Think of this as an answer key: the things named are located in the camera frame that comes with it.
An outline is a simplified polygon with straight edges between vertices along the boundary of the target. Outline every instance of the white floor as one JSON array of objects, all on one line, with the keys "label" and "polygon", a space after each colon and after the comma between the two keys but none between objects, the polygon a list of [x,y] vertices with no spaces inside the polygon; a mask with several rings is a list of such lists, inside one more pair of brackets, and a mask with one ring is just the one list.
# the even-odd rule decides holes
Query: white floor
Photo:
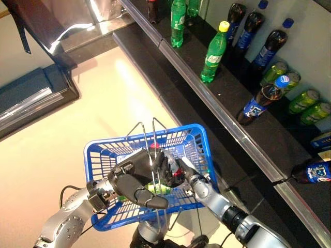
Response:
[{"label": "white floor", "polygon": [[[120,48],[80,64],[72,74],[81,99],[0,142],[0,247],[32,247],[58,210],[61,189],[85,186],[87,142],[124,136],[138,121],[151,131],[153,117],[176,127]],[[202,232],[212,235],[210,242],[221,243],[229,231],[207,209],[199,212]],[[136,226],[107,232],[92,228],[73,247],[129,247]],[[188,245],[194,234],[200,231],[197,211],[191,210],[181,214],[167,238]],[[223,247],[242,246],[232,235]]]}]

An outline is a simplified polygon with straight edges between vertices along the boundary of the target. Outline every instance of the shelf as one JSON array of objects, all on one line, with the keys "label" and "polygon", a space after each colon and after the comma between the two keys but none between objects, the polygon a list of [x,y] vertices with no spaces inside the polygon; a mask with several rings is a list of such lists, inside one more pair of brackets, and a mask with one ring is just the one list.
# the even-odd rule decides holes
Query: shelf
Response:
[{"label": "shelf", "polygon": [[205,128],[214,168],[222,176],[219,188],[223,196],[253,213],[293,248],[318,247],[269,179],[228,131],[220,128],[222,125],[216,117],[138,24],[116,31],[114,40],[179,125],[198,123]]},{"label": "shelf", "polygon": [[[248,127],[242,127],[238,124],[235,116],[252,98],[252,94],[225,67],[220,67],[220,72],[208,87],[201,83],[199,74],[203,67],[207,51],[206,46],[211,37],[215,35],[215,31],[210,32],[210,26],[207,23],[197,19],[198,21],[194,25],[185,29],[183,46],[180,49],[173,49],[169,43],[169,18],[164,17],[158,25],[153,26],[147,20],[147,5],[144,0],[134,1],[134,3],[129,0],[121,0],[121,2],[271,182],[275,184],[282,182],[290,176],[294,165],[301,164],[311,157],[269,111],[266,111],[259,120]],[[194,33],[204,35],[197,37]],[[213,128],[223,127],[215,122]],[[314,188],[310,187],[306,193],[300,192],[300,187],[297,187],[295,183],[288,182],[284,185],[278,184],[276,190],[314,235],[320,246],[328,247],[330,233],[325,225],[329,225],[329,218],[325,219],[325,216],[321,215],[319,207],[315,206],[307,195],[307,192],[314,195]],[[327,193],[325,194],[325,201],[330,202],[330,195]]]}]

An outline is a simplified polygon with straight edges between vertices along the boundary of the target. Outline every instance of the blue bottle label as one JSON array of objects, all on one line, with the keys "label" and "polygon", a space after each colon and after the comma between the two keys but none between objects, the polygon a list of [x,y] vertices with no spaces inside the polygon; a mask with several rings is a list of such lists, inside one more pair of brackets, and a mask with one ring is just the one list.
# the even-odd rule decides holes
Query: blue bottle label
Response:
[{"label": "blue bottle label", "polygon": [[270,51],[265,46],[262,47],[257,57],[254,59],[254,63],[258,66],[266,66],[277,51]]},{"label": "blue bottle label", "polygon": [[329,162],[311,164],[306,168],[306,173],[308,180],[312,183],[331,181]]},{"label": "blue bottle label", "polygon": [[230,27],[227,32],[227,41],[233,40],[233,38],[238,30],[239,24],[240,24],[239,22],[230,23]]},{"label": "blue bottle label", "polygon": [[242,35],[240,35],[238,39],[237,46],[240,49],[244,49],[244,50],[248,49],[254,36],[255,36],[254,33],[250,33],[244,30]]},{"label": "blue bottle label", "polygon": [[252,100],[250,100],[244,107],[244,115],[246,117],[259,116],[266,111],[266,109],[266,107],[260,106],[255,98],[252,98]]}]

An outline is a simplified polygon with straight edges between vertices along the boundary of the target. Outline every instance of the white wall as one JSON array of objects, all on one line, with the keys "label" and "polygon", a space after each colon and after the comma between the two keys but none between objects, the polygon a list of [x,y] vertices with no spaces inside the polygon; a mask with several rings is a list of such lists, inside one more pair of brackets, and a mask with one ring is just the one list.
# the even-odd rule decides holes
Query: white wall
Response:
[{"label": "white wall", "polygon": [[[226,20],[232,3],[243,3],[247,14],[253,11],[260,0],[210,0],[206,20],[217,29],[219,22]],[[255,36],[246,58],[252,61],[259,53],[269,33],[281,26],[285,18],[292,18],[294,24],[289,32],[289,39],[277,56],[287,61],[297,70],[302,81],[287,94],[292,100],[307,88],[315,88],[323,100],[331,102],[331,13],[313,0],[269,0],[265,9],[265,23]],[[243,19],[234,40],[236,43],[244,28]],[[331,118],[318,123],[321,130],[330,129]]]},{"label": "white wall", "polygon": [[[6,9],[0,2],[0,11]],[[0,87],[38,67],[44,68],[54,63],[28,32],[25,33],[32,55],[24,52],[11,15],[0,19],[0,32]]]}]

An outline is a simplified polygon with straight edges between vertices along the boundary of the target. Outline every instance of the plastic bottle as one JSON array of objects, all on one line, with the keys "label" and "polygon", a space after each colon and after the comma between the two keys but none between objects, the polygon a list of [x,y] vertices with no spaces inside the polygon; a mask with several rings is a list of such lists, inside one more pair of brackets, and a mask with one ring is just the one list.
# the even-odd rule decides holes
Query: plastic bottle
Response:
[{"label": "plastic bottle", "polygon": [[200,75],[204,83],[210,83],[215,77],[219,62],[227,48],[226,35],[229,26],[230,24],[227,21],[221,22],[218,27],[219,32],[209,44],[205,64]]},{"label": "plastic bottle", "polygon": [[259,8],[247,16],[244,30],[240,35],[236,46],[234,47],[232,56],[235,59],[242,59],[245,56],[254,36],[264,23],[265,18],[263,15],[263,10],[266,9],[267,6],[268,1],[261,0],[259,3]]},{"label": "plastic bottle", "polygon": [[171,6],[171,46],[180,48],[183,44],[185,0],[174,0]]},{"label": "plastic bottle", "polygon": [[287,76],[280,76],[273,84],[269,83],[262,87],[255,97],[250,100],[244,109],[237,115],[238,122],[246,126],[257,119],[267,106],[279,100],[283,96],[284,88],[290,79]]},{"label": "plastic bottle", "polygon": [[158,22],[158,0],[147,0],[148,2],[148,19],[150,23]]},{"label": "plastic bottle", "polygon": [[188,17],[196,17],[199,14],[200,0],[189,0],[187,7]]},{"label": "plastic bottle", "polygon": [[230,27],[227,33],[227,47],[232,46],[233,38],[237,33],[240,22],[243,20],[246,14],[246,6],[242,4],[234,3],[231,5],[229,14],[228,14],[228,22],[230,23]]},{"label": "plastic bottle", "polygon": [[275,56],[277,51],[281,49],[288,40],[287,31],[292,27],[294,21],[291,18],[286,18],[283,22],[282,28],[273,30],[264,46],[261,48],[259,54],[251,63],[250,70],[254,72],[262,72],[269,64],[271,59]]},{"label": "plastic bottle", "polygon": [[298,183],[331,181],[331,162],[304,163],[293,168],[291,175]]}]

